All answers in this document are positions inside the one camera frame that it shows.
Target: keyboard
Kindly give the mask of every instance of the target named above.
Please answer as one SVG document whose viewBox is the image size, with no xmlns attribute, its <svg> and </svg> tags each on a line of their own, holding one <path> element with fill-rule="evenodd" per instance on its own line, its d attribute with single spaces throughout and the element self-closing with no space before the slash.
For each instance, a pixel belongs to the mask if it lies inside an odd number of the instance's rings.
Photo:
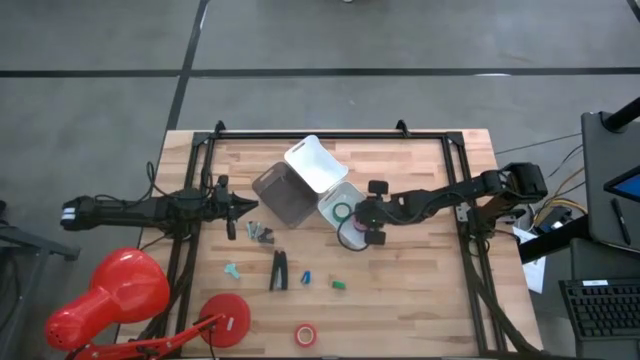
<svg viewBox="0 0 640 360">
<path fill-rule="evenodd" d="M 579 340 L 640 339 L 640 279 L 562 280 Z"/>
</svg>

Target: red desk lamp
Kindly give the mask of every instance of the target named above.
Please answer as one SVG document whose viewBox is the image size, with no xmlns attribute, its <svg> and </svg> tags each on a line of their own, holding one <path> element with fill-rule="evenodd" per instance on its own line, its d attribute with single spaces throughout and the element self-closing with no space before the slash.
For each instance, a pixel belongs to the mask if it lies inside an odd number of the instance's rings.
<svg viewBox="0 0 640 360">
<path fill-rule="evenodd" d="M 168 302 L 169 284 L 160 266 L 140 250 L 119 249 L 98 266 L 87 293 L 49 318 L 47 341 L 54 348 L 71 351 L 67 359 L 124 359 L 141 355 L 159 359 L 198 334 L 209 342 L 209 332 L 207 336 L 203 332 L 213 326 L 212 345 L 216 347 L 235 345 L 249 331 L 250 313 L 246 302 L 237 295 L 220 294 L 202 309 L 203 320 L 173 337 L 114 345 L 91 344 L 91 339 L 111 323 L 148 319 L 162 312 Z"/>
</svg>

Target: computer monitor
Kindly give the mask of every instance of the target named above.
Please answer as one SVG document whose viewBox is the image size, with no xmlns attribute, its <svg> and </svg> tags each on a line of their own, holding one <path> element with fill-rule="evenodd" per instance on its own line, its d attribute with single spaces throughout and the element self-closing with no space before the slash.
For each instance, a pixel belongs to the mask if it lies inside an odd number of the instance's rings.
<svg viewBox="0 0 640 360">
<path fill-rule="evenodd" d="M 640 166 L 607 181 L 604 184 L 604 190 L 640 202 Z"/>
</svg>

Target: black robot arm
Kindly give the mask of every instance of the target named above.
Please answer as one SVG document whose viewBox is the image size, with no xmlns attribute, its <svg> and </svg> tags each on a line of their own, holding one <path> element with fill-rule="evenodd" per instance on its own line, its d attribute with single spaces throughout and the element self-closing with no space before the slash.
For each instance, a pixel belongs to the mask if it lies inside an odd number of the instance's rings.
<svg viewBox="0 0 640 360">
<path fill-rule="evenodd" d="M 493 198 L 481 207 L 469 208 L 473 212 L 475 231 L 495 228 L 496 219 L 507 215 L 520 204 L 536 203 L 547 195 L 544 177 L 537 165 L 512 163 L 500 170 L 485 171 L 470 180 L 433 191 L 411 190 L 391 195 L 385 202 L 388 183 L 370 181 L 369 192 L 374 193 L 356 204 L 356 221 L 367 228 L 365 243 L 382 245 L 384 224 L 409 225 L 424 221 L 440 209 L 468 203 L 483 196 Z"/>
<path fill-rule="evenodd" d="M 89 230 L 99 225 L 158 228 L 169 237 L 182 238 L 200 221 L 227 220 L 227 236 L 235 239 L 234 222 L 258 202 L 229 194 L 226 175 L 206 195 L 187 188 L 160 197 L 127 201 L 80 196 L 64 203 L 60 225 L 65 230 Z"/>
</svg>

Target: clear plastic container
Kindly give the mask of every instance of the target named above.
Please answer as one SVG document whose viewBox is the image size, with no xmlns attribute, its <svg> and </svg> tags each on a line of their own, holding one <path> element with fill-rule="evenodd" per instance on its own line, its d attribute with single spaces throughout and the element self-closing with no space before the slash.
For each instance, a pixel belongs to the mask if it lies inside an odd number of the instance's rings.
<svg viewBox="0 0 640 360">
<path fill-rule="evenodd" d="M 358 189 L 350 182 L 338 184 L 325 197 L 318 202 L 318 211 L 336 230 L 340 222 L 333 217 L 333 207 L 338 203 L 346 203 L 351 207 L 351 211 L 355 210 L 356 204 L 366 199 L 366 196 L 358 191 Z M 353 227 L 355 216 L 351 216 L 340 229 L 340 237 L 344 242 L 354 248 L 360 249 L 365 246 L 364 233 Z"/>
<path fill-rule="evenodd" d="M 319 195 L 342 182 L 349 172 L 349 167 L 340 164 L 315 135 L 287 150 L 284 160 Z"/>
</svg>

